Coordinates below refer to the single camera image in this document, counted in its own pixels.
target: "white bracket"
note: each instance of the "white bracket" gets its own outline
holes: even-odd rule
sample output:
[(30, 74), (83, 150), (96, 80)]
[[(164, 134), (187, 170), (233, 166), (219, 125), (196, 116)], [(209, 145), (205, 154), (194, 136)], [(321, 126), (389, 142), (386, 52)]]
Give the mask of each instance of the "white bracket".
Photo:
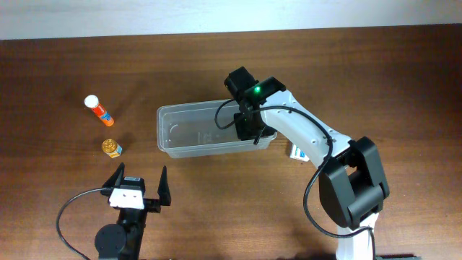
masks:
[(111, 207), (144, 209), (143, 193), (138, 190), (115, 188), (109, 197)]

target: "transparent plastic bin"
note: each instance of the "transparent plastic bin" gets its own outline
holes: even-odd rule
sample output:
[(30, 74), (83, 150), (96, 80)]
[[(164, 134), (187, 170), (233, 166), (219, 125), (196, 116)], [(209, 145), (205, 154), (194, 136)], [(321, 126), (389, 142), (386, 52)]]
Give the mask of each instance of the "transparent plastic bin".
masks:
[[(157, 110), (157, 146), (171, 158), (220, 155), (230, 152), (245, 152), (266, 149), (276, 138), (260, 138), (240, 141), (235, 126), (220, 130), (214, 122), (215, 112), (226, 100), (215, 100), (182, 105), (166, 105)], [(239, 105), (231, 102), (221, 109), (218, 122), (221, 125), (233, 120)]]

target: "wood grain surface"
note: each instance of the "wood grain surface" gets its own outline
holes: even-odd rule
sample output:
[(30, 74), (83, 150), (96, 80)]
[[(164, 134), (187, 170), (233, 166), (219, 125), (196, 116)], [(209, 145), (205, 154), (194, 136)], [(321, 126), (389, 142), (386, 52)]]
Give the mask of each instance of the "wood grain surface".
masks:
[[(275, 76), (329, 126), (379, 148), (391, 195), (376, 224), (379, 255), (462, 256), (462, 27), (374, 27), (198, 35), (0, 41), (0, 258), (78, 259), (55, 218), (120, 162), (156, 196), (168, 168), (173, 202), (148, 216), (141, 259), (303, 259), (332, 254), (302, 209), (314, 173), (266, 150), (171, 159), (157, 148), (160, 106), (229, 98), (227, 74)], [(115, 119), (104, 126), (84, 98)], [(110, 159), (105, 139), (123, 148)], [(329, 230), (318, 186), (314, 218)], [(77, 200), (64, 235), (91, 259), (117, 220), (107, 199)]]

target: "black cable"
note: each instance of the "black cable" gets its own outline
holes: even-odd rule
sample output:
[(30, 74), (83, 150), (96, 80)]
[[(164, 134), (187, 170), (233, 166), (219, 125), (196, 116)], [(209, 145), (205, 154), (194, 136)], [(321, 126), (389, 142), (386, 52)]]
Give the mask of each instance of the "black cable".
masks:
[(61, 233), (61, 229), (59, 228), (59, 219), (61, 219), (61, 215), (63, 214), (65, 208), (67, 206), (69, 206), (74, 200), (78, 199), (79, 197), (81, 196), (84, 196), (86, 194), (90, 194), (90, 193), (93, 193), (93, 192), (96, 192), (96, 191), (104, 191), (104, 190), (110, 190), (110, 188), (94, 188), (94, 189), (91, 189), (89, 191), (84, 191), (80, 194), (77, 194), (74, 198), (68, 200), (63, 206), (62, 208), (59, 210), (59, 213), (58, 213), (58, 217), (56, 218), (56, 231), (58, 231), (58, 235), (59, 235), (59, 238), (63, 241), (64, 245), (66, 245), (69, 249), (71, 249), (74, 253), (78, 254), (79, 256), (81, 256), (83, 259), (86, 259), (86, 260), (90, 260), (88, 258), (88, 256), (85, 256), (82, 252), (78, 251), (77, 249), (75, 249), (73, 246), (71, 246), (67, 241), (66, 239), (63, 237), (63, 234)]
[(242, 120), (244, 118), (244, 114), (240, 115), (236, 120), (233, 120), (231, 121), (231, 123), (227, 124), (226, 126), (220, 126), (219, 123), (218, 123), (218, 113), (219, 111), (228, 103), (231, 103), (232, 101), (234, 101), (235, 99), (230, 99), (230, 100), (227, 100), (227, 101), (224, 101), (223, 104), (221, 104), (218, 109), (217, 109), (217, 112), (215, 112), (215, 124), (217, 125), (218, 129), (220, 130), (225, 130), (227, 128), (230, 128), (233, 124), (235, 124), (236, 122)]
[[(218, 116), (218, 112), (219, 110), (226, 104), (230, 103), (234, 101), (234, 99), (232, 100), (228, 100), (226, 101), (225, 103), (223, 103), (221, 106), (218, 107), (217, 109), (217, 112), (215, 113), (215, 124), (217, 125), (217, 127), (219, 129), (226, 129), (230, 126), (232, 126), (234, 123), (236, 123), (237, 121), (239, 120), (242, 120), (243, 118), (243, 115), (240, 116), (239, 118), (236, 118), (236, 120), (233, 120), (231, 123), (229, 123), (228, 125), (226, 126), (223, 126), (221, 127), (218, 122), (217, 122), (217, 116)], [(315, 226), (315, 228), (317, 228), (319, 231), (322, 232), (322, 234), (324, 235), (328, 235), (332, 238), (352, 238), (360, 233), (362, 233), (363, 231), (369, 231), (369, 234), (370, 234), (370, 237), (371, 237), (371, 240), (372, 240), (372, 259), (375, 260), (375, 238), (374, 238), (374, 234), (373, 234), (373, 228), (372, 227), (363, 227), (359, 230), (356, 230), (354, 231), (353, 233), (351, 234), (348, 234), (348, 235), (339, 235), (339, 234), (335, 234), (335, 233), (332, 233), (332, 232), (329, 232), (327, 230), (325, 230), (324, 228), (322, 228), (314, 219), (313, 217), (311, 216), (310, 214), (310, 211), (308, 210), (308, 195), (310, 194), (310, 191), (311, 191), (311, 188), (313, 187), (313, 184), (316, 182), (316, 179), (319, 177), (319, 175), (321, 174), (322, 170), (324, 169), (324, 166), (326, 166), (326, 163), (332, 158), (332, 151), (334, 149), (334, 143), (332, 142), (332, 136), (324, 129), (323, 126), (321, 126), (313, 117), (311, 117), (310, 115), (308, 115), (307, 113), (301, 111), (301, 110), (298, 110), (296, 108), (291, 108), (291, 107), (287, 107), (287, 106), (284, 106), (284, 105), (272, 105), (272, 106), (269, 106), (269, 107), (265, 107), (265, 108), (259, 108), (259, 109), (256, 109), (256, 110), (252, 110), (252, 113), (259, 113), (261, 111), (267, 111), (267, 110), (273, 110), (273, 109), (280, 109), (280, 110), (288, 110), (290, 113), (291, 112), (295, 112), (295, 113), (298, 113), (299, 115), (305, 117), (306, 119), (308, 119), (309, 121), (311, 121), (313, 124), (316, 125), (316, 127), (319, 128), (319, 130), (321, 130), (323, 132), (323, 134), (326, 136), (327, 138), (327, 145), (329, 146), (329, 149), (328, 149), (328, 152), (327, 152), (327, 155), (324, 157), (324, 160), (323, 162), (321, 163), (321, 165), (319, 165), (319, 168), (315, 171), (315, 174), (313, 175), (313, 177), (311, 178), (310, 182), (308, 182), (308, 185), (306, 186), (306, 189), (305, 189), (305, 193), (303, 195), (303, 209), (305, 210), (305, 214), (307, 216), (307, 218), (309, 219), (309, 221), (311, 222), (311, 224), (313, 224)]]

